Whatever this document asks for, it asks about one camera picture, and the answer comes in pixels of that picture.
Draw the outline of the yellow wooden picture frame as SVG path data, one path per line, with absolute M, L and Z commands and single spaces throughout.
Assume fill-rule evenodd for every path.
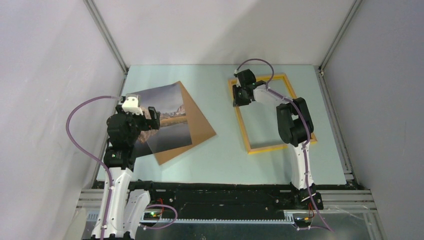
M 288 77 L 284 73 L 276 76 L 258 76 L 256 80 L 268 82 L 269 87 L 283 96 L 293 99 L 298 98 Z M 237 79 L 235 77 L 228 82 L 232 95 L 232 86 L 236 84 L 236 81 Z M 276 108 L 273 105 L 253 102 L 249 105 L 234 108 L 243 143 L 248 154 L 276 151 L 288 147 L 279 136 Z M 313 132 L 311 142 L 315 142 L 316 140 L 317 138 Z

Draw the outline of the landscape photo print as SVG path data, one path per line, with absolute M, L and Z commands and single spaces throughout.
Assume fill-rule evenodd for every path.
M 154 107 L 160 112 L 158 130 L 142 131 L 134 154 L 143 157 L 192 144 L 182 89 L 179 83 L 137 91 L 144 110 Z

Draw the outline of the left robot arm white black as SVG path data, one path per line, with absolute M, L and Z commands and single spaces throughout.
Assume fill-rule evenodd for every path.
M 107 179 L 92 240 L 133 240 L 145 208 L 153 208 L 158 194 L 150 189 L 129 193 L 136 157 L 135 144 L 141 132 L 160 128 L 160 112 L 152 106 L 137 113 L 121 106 L 106 121 L 108 142 L 103 163 Z

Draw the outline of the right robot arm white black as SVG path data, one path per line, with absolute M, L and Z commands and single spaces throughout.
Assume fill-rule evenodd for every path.
M 310 168 L 310 144 L 314 125 L 306 100 L 282 95 L 273 90 L 269 82 L 258 81 L 250 69 L 235 70 L 234 76 L 234 107 L 258 102 L 272 105 L 276 109 L 278 134 L 291 153 L 291 204 L 297 209 L 319 210 L 319 196 Z

